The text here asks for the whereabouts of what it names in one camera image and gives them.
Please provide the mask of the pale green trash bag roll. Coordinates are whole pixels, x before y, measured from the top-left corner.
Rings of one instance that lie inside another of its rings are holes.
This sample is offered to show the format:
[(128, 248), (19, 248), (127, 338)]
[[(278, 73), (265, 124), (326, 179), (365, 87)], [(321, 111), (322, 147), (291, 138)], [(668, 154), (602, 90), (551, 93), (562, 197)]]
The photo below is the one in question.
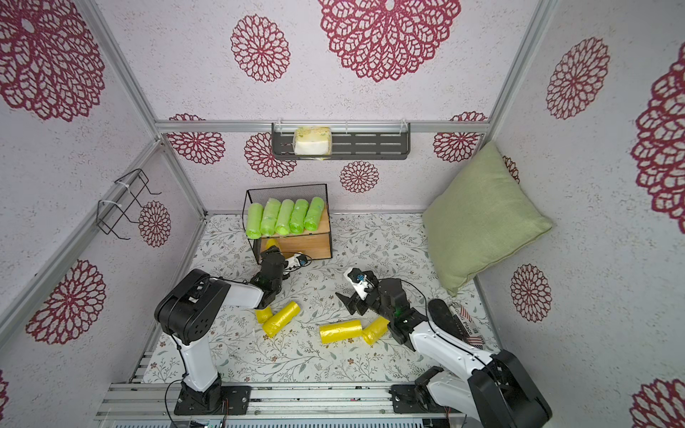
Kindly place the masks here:
[(295, 202), (291, 199), (285, 199), (281, 202), (278, 217), (276, 218), (276, 233), (278, 235), (289, 235), (290, 219), (294, 210)]

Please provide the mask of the green trash bag roll top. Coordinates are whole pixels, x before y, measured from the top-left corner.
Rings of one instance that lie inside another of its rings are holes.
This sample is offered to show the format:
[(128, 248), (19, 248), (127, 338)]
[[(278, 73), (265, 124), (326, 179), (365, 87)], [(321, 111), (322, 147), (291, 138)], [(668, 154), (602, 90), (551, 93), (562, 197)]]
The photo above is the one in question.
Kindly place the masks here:
[(260, 222), (260, 233), (262, 235), (271, 236), (275, 234), (280, 208), (281, 201), (275, 198), (268, 199), (263, 209), (262, 221)]

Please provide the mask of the yellow trash bag roll diagonal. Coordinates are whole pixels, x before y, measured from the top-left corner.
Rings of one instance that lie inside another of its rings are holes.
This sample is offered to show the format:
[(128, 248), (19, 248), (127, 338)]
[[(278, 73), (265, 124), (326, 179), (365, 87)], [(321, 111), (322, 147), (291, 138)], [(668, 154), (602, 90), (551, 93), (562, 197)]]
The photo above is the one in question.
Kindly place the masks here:
[(263, 331), (269, 338), (274, 338), (278, 332), (286, 327), (299, 313), (300, 306), (291, 301), (285, 308), (282, 308), (277, 314), (270, 317), (262, 326)]

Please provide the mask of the black wire wooden shelf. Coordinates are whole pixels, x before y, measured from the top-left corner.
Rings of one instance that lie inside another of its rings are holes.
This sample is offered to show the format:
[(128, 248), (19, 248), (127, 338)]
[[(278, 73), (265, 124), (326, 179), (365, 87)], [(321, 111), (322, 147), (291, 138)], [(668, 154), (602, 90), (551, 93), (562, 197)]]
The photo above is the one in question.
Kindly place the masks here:
[(244, 233), (246, 233), (249, 219), (249, 208), (253, 203), (260, 203), (263, 207), (266, 207), (269, 198), (278, 199), (279, 201), (290, 199), (294, 203), (303, 199), (310, 203), (314, 197), (323, 199), (325, 205), (317, 231), (304, 230), (301, 234), (263, 235), (260, 239), (246, 237), (253, 253), (253, 258), (258, 264), (262, 262), (262, 253), (267, 250), (269, 239), (276, 241), (281, 253), (287, 258), (293, 256), (294, 253), (302, 253), (312, 258), (312, 260), (328, 260), (332, 258), (333, 244), (328, 210), (328, 185), (324, 183), (282, 185), (281, 187), (262, 187), (245, 191), (242, 209)]

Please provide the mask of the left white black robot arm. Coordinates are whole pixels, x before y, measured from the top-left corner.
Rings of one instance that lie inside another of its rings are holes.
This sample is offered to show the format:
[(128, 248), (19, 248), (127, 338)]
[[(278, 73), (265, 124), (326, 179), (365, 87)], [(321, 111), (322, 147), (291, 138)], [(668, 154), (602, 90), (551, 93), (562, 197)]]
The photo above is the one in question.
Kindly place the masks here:
[(233, 397), (247, 398), (251, 389), (226, 392), (210, 352), (210, 330), (220, 310), (228, 305), (265, 310), (282, 292), (291, 272), (309, 264), (301, 253), (287, 258), (276, 246), (260, 257), (260, 271), (249, 281), (229, 280), (201, 270), (191, 270), (158, 304), (154, 319), (174, 342), (184, 372), (180, 392), (170, 415), (244, 415), (246, 406), (231, 408)]

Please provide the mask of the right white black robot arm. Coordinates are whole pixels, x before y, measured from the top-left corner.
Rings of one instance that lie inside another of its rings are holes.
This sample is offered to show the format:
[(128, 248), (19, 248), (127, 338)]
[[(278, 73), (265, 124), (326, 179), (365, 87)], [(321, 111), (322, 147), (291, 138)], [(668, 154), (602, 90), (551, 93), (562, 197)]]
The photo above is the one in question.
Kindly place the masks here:
[(510, 351), (492, 353), (467, 342), (468, 331), (441, 299), (412, 307), (407, 281), (379, 279), (354, 267), (344, 274), (351, 296), (339, 298), (351, 314), (371, 310), (386, 319), (398, 344), (431, 358), (435, 366), (401, 393), (391, 393), (399, 407), (424, 412), (454, 409), (483, 427), (542, 427), (553, 417), (549, 403), (523, 364)]

